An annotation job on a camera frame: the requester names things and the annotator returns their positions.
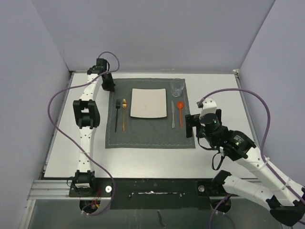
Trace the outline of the orange plastic spoon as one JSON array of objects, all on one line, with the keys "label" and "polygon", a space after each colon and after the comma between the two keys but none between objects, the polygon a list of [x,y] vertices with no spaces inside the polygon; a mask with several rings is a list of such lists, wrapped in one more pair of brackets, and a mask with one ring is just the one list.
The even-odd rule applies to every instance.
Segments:
[{"label": "orange plastic spoon", "polygon": [[180,121],[180,128],[183,127],[183,121],[182,121],[182,109],[184,106],[184,103],[182,101],[178,101],[176,104],[177,108],[179,109],[179,121]]}]

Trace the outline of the silver table knife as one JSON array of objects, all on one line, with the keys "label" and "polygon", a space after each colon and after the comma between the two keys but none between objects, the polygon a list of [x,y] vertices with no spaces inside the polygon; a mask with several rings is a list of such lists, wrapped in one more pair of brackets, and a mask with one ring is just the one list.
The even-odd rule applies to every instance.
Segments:
[{"label": "silver table knife", "polygon": [[172,110],[172,128],[175,128],[175,105],[173,101],[171,101],[171,110]]}]

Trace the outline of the black metal fork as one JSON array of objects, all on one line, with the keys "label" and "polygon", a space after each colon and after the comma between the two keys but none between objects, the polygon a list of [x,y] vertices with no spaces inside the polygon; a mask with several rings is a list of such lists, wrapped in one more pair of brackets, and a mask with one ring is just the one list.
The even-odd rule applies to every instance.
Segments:
[{"label": "black metal fork", "polygon": [[118,112],[119,112],[119,109],[121,107],[121,101],[120,99],[117,99],[116,100],[116,117],[115,117],[115,132],[117,132],[117,124],[118,124]]}]

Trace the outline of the copper coloured small object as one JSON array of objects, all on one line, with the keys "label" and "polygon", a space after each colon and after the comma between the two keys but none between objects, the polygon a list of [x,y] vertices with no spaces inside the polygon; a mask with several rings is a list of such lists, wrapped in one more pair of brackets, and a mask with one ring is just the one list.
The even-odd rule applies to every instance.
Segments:
[{"label": "copper coloured small object", "polygon": [[122,131],[125,131],[125,117],[126,117],[126,108],[127,108],[127,100],[122,100],[122,108],[123,108],[123,123],[122,123]]}]

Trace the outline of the clear drinking glass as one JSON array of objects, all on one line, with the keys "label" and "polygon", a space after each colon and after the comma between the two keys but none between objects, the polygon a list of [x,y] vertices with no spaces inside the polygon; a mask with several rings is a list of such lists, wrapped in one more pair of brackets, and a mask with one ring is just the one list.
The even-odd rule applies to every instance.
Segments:
[{"label": "clear drinking glass", "polygon": [[171,87],[171,95],[173,97],[179,97],[182,94],[183,89],[185,87],[185,80],[180,78],[172,79],[170,82],[170,87]]}]

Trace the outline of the white rectangular plate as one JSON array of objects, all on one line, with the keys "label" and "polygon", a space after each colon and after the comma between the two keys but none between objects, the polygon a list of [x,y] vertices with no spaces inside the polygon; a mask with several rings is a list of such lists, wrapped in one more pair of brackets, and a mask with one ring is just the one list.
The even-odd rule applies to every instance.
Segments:
[{"label": "white rectangular plate", "polygon": [[167,116],[166,89],[132,89],[130,116],[157,119]]}]

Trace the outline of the grey cloth placemat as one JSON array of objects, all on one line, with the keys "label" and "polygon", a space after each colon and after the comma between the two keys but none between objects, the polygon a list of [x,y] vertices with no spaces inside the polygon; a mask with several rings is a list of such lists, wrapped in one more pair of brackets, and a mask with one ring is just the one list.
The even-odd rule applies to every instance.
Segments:
[{"label": "grey cloth placemat", "polygon": [[[114,80],[115,91],[109,95],[108,120],[105,134],[106,148],[195,148],[194,137],[186,137],[184,116],[190,113],[187,90],[179,97],[171,95],[171,79],[165,78],[119,78]],[[130,116],[132,89],[166,89],[167,116],[165,118],[144,119]],[[117,132],[115,132],[116,100],[120,99]],[[122,131],[122,100],[127,100],[125,131]],[[171,101],[175,105],[175,128],[172,128]],[[178,101],[184,103],[182,109],[183,127],[180,128]]]}]

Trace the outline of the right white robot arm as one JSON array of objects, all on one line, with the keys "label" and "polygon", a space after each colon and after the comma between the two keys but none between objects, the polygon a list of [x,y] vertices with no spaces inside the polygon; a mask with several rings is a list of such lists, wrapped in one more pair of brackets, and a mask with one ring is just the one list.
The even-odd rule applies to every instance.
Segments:
[{"label": "right white robot arm", "polygon": [[244,197],[267,209],[281,224],[292,227],[305,215],[305,188],[281,172],[246,134],[229,130],[219,120],[221,110],[215,113],[185,116],[186,136],[191,137],[196,128],[197,138],[205,138],[210,150],[216,150],[221,159],[230,158],[243,166],[262,185],[256,185],[230,172],[220,170],[212,179],[215,194],[234,194]]}]

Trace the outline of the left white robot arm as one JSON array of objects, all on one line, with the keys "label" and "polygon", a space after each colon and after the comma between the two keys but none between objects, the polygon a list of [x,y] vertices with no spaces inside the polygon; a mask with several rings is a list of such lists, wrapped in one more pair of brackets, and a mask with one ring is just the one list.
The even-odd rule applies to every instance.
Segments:
[{"label": "left white robot arm", "polygon": [[100,88],[109,92],[115,91],[115,83],[111,73],[103,74],[98,79],[95,77],[109,69],[110,64],[106,59],[97,58],[96,64],[87,71],[87,81],[90,84],[85,87],[80,99],[73,101],[75,121],[80,131],[79,145],[82,150],[72,180],[72,188],[86,196],[92,196],[97,190],[94,164],[85,155],[90,156],[93,152],[94,136],[101,120],[95,99]]}]

